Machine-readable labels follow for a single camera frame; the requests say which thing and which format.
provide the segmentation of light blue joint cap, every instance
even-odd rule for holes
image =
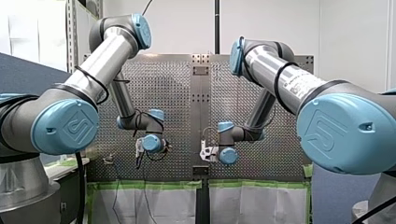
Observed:
[[[120,116],[117,117],[117,127],[119,129],[124,129],[124,127],[122,126],[122,122],[121,122],[121,117]]]
[[[226,165],[235,164],[238,160],[238,153],[236,153],[235,148],[226,147],[219,154],[219,161]]]
[[[233,42],[233,48],[231,49],[230,55],[230,69],[231,73],[238,77],[242,76],[242,50],[239,40]]]
[[[49,105],[35,119],[33,146],[50,155],[72,154],[89,145],[96,136],[99,117],[83,100],[67,99]]]
[[[143,149],[150,153],[161,151],[161,139],[154,134],[149,134],[143,138]]]
[[[303,107],[297,134],[306,155],[340,174],[373,175],[396,164],[396,121],[365,98],[333,93]]]
[[[148,111],[148,113],[149,113],[152,117],[154,117],[154,118],[156,118],[156,119],[160,119],[161,121],[164,121],[164,113],[163,113],[162,110],[160,110],[160,109],[150,109],[150,110]]]
[[[151,31],[149,23],[141,14],[134,14],[132,16],[134,29],[136,30],[137,40],[142,49],[149,49],[151,47]]]
[[[233,123],[230,122],[230,121],[219,122],[219,124],[218,124],[218,132],[219,133],[223,133],[223,132],[233,128],[233,126],[234,126]]]

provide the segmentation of robot logo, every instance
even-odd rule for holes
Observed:
[[[64,132],[77,143],[81,143],[92,129],[93,122],[83,110],[77,111],[64,125]]]
[[[317,110],[305,133],[305,141],[325,153],[334,148],[334,138],[344,137],[346,134],[345,125]]]

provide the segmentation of perforated metal panel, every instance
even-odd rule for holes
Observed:
[[[138,56],[122,68],[126,79],[131,80],[128,89],[134,106],[141,111],[160,108],[165,113],[164,137],[174,150],[163,161],[146,160],[145,175],[149,179],[182,180],[191,177],[191,118],[190,118],[190,55],[160,55],[155,58]],[[142,179],[142,169],[135,169],[135,139],[144,135],[141,131],[133,138],[134,131],[119,130],[116,125],[118,112],[109,100],[99,108],[100,129],[92,146],[97,160],[89,165],[90,181],[117,177]],[[115,164],[104,165],[102,158],[115,154]]]
[[[148,179],[192,179],[192,166],[203,164],[198,154],[203,128],[217,127],[224,120],[243,125],[259,96],[260,88],[230,74],[228,56],[206,55],[210,63],[205,60],[201,65],[209,66],[209,74],[203,75],[193,73],[192,68],[198,64],[194,57],[139,55],[122,68],[125,78],[131,80],[128,88],[135,107],[142,111],[160,108],[165,112],[164,136],[174,147],[163,161],[146,160]],[[311,56],[299,56],[296,60],[312,72]],[[133,131],[119,130],[118,112],[110,100],[100,106],[99,112],[101,127],[90,148],[96,160],[88,166],[89,180],[115,179],[117,173],[120,178],[142,179],[142,169],[135,169],[134,145],[144,132],[133,138]],[[265,140],[238,143],[238,163],[230,167],[212,164],[210,177],[302,180],[302,165],[309,161],[300,149],[294,125],[295,117],[277,105],[276,117],[266,129]],[[110,153],[115,154],[115,166],[104,165],[103,158]]]
[[[230,74],[228,56],[211,59],[210,125],[232,121],[244,125],[253,109],[261,88],[243,77]],[[310,72],[312,56],[298,56],[297,63]],[[210,178],[249,178],[293,181],[304,179],[303,164],[309,163],[300,148],[295,131],[295,117],[276,103],[276,115],[265,129],[265,139],[255,143],[236,143],[239,160],[232,166],[211,164]]]

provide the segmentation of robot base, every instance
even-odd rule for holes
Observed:
[[[49,184],[38,157],[0,164],[0,217],[4,224],[61,223],[60,185]]]

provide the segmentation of metal bracket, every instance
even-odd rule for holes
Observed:
[[[76,0],[66,3],[67,72],[73,73],[78,65]]]
[[[208,165],[195,165],[192,166],[192,176],[193,179],[207,179],[209,175],[209,166]]]
[[[67,211],[67,203],[61,203],[61,213]]]
[[[207,147],[206,140],[201,140],[201,152],[199,155],[203,161],[219,161],[218,157],[216,156],[218,151],[219,147]]]

